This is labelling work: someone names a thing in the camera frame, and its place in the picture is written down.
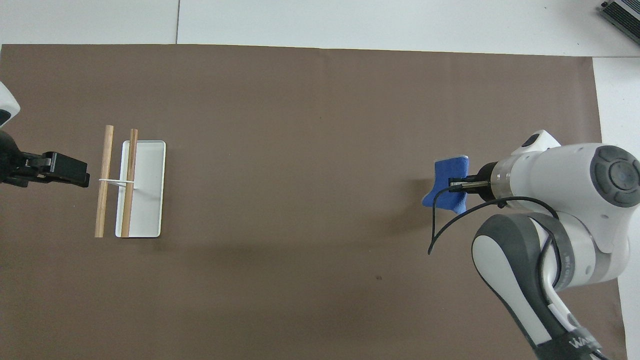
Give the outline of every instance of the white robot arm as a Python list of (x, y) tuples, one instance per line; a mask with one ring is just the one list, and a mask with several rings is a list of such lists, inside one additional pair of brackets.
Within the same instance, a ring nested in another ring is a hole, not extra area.
[[(20, 111), (13, 95), (0, 83), (0, 128)], [(13, 138), (0, 131), (0, 183), (27, 187), (29, 182), (89, 186), (87, 164), (54, 151), (31, 154), (18, 149)]]
[(9, 89), (0, 82), (0, 129), (20, 111), (20, 105)]
[[(635, 157), (601, 143), (560, 146), (538, 131), (510, 157), (453, 181), (484, 200), (529, 211), (489, 218), (472, 255), (538, 359), (606, 359), (557, 291), (614, 279), (626, 267), (628, 225), (640, 204)], [(513, 197), (541, 200), (553, 216)]]

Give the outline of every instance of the black cable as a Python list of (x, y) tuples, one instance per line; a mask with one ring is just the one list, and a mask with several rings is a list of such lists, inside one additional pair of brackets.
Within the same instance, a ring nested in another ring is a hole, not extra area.
[(547, 236), (547, 239), (545, 240), (545, 244), (542, 245), (542, 249), (540, 250), (540, 255), (538, 256), (538, 264), (536, 265), (536, 267), (538, 268), (538, 280), (540, 282), (540, 290), (542, 291), (542, 295), (545, 296), (545, 300), (547, 300), (547, 305), (551, 304), (551, 300), (549, 299), (549, 296), (545, 292), (545, 280), (542, 277), (542, 267), (544, 266), (544, 263), (545, 263), (545, 254), (547, 253), (547, 250), (552, 243), (557, 248), (555, 236), (552, 233), (548, 232), (548, 236)]
[(608, 357), (604, 356), (603, 353), (600, 352), (600, 350), (596, 350), (594, 352), (592, 352), (593, 355), (595, 355), (597, 358), (601, 359), (601, 360), (610, 360)]
[(431, 232), (431, 244), (429, 245), (429, 250), (427, 251), (428, 254), (431, 254), (431, 251), (433, 250), (433, 245), (435, 245), (437, 239), (440, 237), (440, 235), (442, 235), (442, 233), (444, 233), (444, 231), (451, 226), (451, 224), (455, 223), (456, 221), (458, 221), (460, 218), (465, 217), (471, 213), (473, 213), (476, 210), (480, 210), (482, 208), (485, 208), (489, 205), (494, 205), (494, 204), (505, 204), (507, 201), (514, 201), (514, 200), (522, 200), (522, 201), (529, 201), (529, 202), (534, 202), (540, 206), (542, 206), (543, 208), (545, 208), (550, 214), (551, 216), (553, 216), (556, 220), (559, 220), (558, 214), (556, 213), (556, 211), (549, 206), (546, 202), (542, 201), (542, 200), (538, 200), (535, 199), (533, 197), (527, 197), (527, 196), (509, 196), (509, 197), (503, 197), (501, 199), (495, 199), (495, 200), (489, 200), (483, 204), (480, 204), (478, 206), (474, 206), (473, 208), (470, 208), (469, 210), (466, 210), (464, 213), (459, 214), (458, 216), (454, 217), (453, 219), (451, 219), (448, 223), (446, 223), (441, 229), (440, 231), (435, 234), (435, 208), (436, 208), (436, 200), (438, 199), (438, 196), (441, 193), (444, 193), (444, 191), (448, 191), (451, 190), (451, 188), (455, 188), (456, 186), (450, 186), (448, 188), (444, 188), (442, 190), (440, 190), (435, 198), (433, 199), (433, 224), (431, 225), (432, 228), (432, 232)]
[(431, 253), (431, 248), (433, 246), (433, 238), (436, 236), (436, 203), (438, 202), (438, 198), (441, 194), (451, 190), (461, 190), (462, 185), (453, 185), (447, 188), (440, 190), (436, 196), (433, 198), (433, 204), (431, 205), (431, 246), (429, 246), (429, 254)]

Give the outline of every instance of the white tray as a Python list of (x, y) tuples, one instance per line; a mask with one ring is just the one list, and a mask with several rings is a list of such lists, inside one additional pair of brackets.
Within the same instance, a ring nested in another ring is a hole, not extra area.
[[(131, 204), (130, 238), (157, 238), (162, 223), (162, 198), (164, 191), (164, 159), (166, 144), (162, 140), (138, 140), (136, 151), (136, 176)], [(129, 141), (122, 144), (120, 180), (127, 179)], [(118, 189), (118, 213), (116, 236), (122, 233), (122, 212), (125, 188)]]

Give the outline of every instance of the blue sponge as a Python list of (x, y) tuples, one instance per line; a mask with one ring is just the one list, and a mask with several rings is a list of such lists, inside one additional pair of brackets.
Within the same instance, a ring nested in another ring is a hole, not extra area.
[[(456, 156), (454, 158), (448, 158), (444, 160), (437, 160), (435, 162), (435, 181), (433, 183), (433, 189), (427, 195), (422, 198), (422, 205), (431, 207), (433, 206), (433, 199), (436, 194), (449, 187), (450, 177), (466, 177), (469, 171), (469, 157), (466, 155)], [(447, 209), (461, 214), (467, 209), (467, 193), (465, 192), (444, 192), (438, 197), (438, 204), (436, 206), (440, 209)]]

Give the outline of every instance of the wooden dowel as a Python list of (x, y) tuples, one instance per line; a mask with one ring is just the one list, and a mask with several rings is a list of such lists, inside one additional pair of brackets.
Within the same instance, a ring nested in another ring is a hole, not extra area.
[[(129, 162), (127, 163), (127, 181), (135, 181), (136, 177), (136, 151), (138, 150), (138, 130), (131, 129), (129, 138)], [(124, 209), (122, 211), (121, 238), (129, 237), (131, 227), (131, 205), (133, 204), (133, 184), (127, 183), (124, 191)]]
[[(104, 144), (102, 145), (102, 168), (100, 170), (100, 178), (109, 178), (109, 169), (111, 167), (111, 147), (113, 145), (113, 126), (107, 125), (104, 128)], [(96, 238), (104, 236), (104, 216), (107, 208), (107, 182), (100, 182), (98, 190), (98, 210), (95, 215), (95, 232)]]

